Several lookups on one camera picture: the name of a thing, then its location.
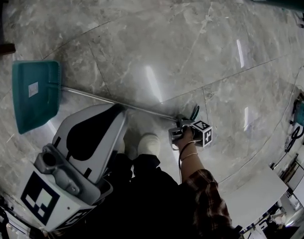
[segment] teal dustpan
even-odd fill
[[[57,61],[15,61],[12,96],[20,134],[46,124],[59,110],[61,67]]]

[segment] marble floor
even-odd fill
[[[213,126],[199,150],[220,192],[242,186],[283,154],[288,118],[304,90],[301,13],[248,0],[11,0],[0,38],[17,52],[0,57],[0,186],[11,195],[28,161],[69,114],[98,101],[62,93],[58,115],[17,132],[14,60],[56,59],[63,85]],[[140,136],[161,139],[161,167],[179,181],[170,121],[130,113],[129,152]]]

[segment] metal pole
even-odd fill
[[[169,115],[160,114],[160,113],[157,113],[157,112],[149,111],[149,110],[146,110],[146,109],[143,109],[143,108],[140,108],[140,107],[136,107],[136,106],[132,106],[132,105],[127,105],[125,103],[117,102],[117,101],[114,101],[114,100],[111,100],[111,99],[108,99],[108,98],[103,98],[103,97],[100,97],[100,96],[97,96],[97,95],[94,95],[94,94],[90,94],[90,93],[87,93],[87,92],[84,92],[84,91],[72,89],[72,88],[69,88],[69,87],[66,87],[66,86],[61,86],[61,90],[71,92],[71,93],[75,93],[75,94],[79,94],[79,95],[89,97],[89,98],[93,98],[93,99],[96,99],[96,100],[104,101],[104,102],[110,103],[110,104],[120,104],[120,105],[123,105],[123,106],[128,107],[128,108],[133,109],[133,110],[137,110],[137,111],[140,111],[140,112],[152,114],[152,115],[159,116],[159,117],[167,119],[167,120],[177,122],[177,119],[175,117],[172,117],[172,116],[169,116]]]

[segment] sleeve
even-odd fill
[[[196,209],[193,227],[199,237],[224,239],[238,238],[232,227],[226,203],[218,193],[218,184],[213,175],[205,170],[193,173],[185,182],[194,192]]]

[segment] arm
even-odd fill
[[[177,145],[180,153],[184,146],[192,141],[193,135],[188,128]],[[218,184],[212,174],[204,169],[194,143],[185,148],[181,155],[181,176],[185,187],[193,192],[195,210],[193,227],[200,237],[208,238],[238,238],[232,228],[225,201],[218,193]]]

